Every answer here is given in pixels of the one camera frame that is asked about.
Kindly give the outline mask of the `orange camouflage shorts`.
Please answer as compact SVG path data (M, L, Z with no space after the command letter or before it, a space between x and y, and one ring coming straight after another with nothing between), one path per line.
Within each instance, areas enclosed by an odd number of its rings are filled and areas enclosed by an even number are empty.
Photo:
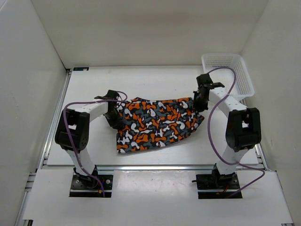
M117 152L126 154L166 147L197 130L205 119L191 97L147 100L136 97L117 111L124 128L116 134Z

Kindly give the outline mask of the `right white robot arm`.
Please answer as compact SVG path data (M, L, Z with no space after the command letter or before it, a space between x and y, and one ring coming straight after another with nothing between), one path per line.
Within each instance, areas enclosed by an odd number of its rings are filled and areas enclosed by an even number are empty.
M212 170L211 182L216 188L224 187L232 180L242 157L261 141L261 120L257 108L248 108L229 94L220 82L213 82L209 73L197 77L198 90L194 91L193 107L198 112L208 110L208 103L214 106L207 120L209 141L219 161ZM225 130L226 149L220 155L211 137L211 118L219 108L227 117Z

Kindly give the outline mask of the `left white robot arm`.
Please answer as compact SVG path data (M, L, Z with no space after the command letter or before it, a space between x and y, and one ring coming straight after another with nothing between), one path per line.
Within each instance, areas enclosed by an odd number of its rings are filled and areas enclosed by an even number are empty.
M123 129L122 117L118 107L126 101L121 98L121 91L108 90L105 96L96 96L88 102L68 103L61 112L55 133L55 143L71 157L75 166L74 173L88 189L103 189L97 167L87 151L90 123L104 116L110 127Z

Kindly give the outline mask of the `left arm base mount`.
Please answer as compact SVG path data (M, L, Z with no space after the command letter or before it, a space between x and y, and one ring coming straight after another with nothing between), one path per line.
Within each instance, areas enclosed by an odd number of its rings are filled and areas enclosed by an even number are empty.
M98 174L98 179L102 183L102 187L95 179L86 179L84 176L79 176L76 173L72 175L69 197L77 198L111 198L113 175L112 174Z

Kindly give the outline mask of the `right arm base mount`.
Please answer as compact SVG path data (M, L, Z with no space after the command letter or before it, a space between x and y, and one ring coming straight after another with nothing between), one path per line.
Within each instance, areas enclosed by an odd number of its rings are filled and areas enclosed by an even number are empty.
M222 175L214 165L210 174L197 174L191 181L197 185L198 199L242 199L237 173Z

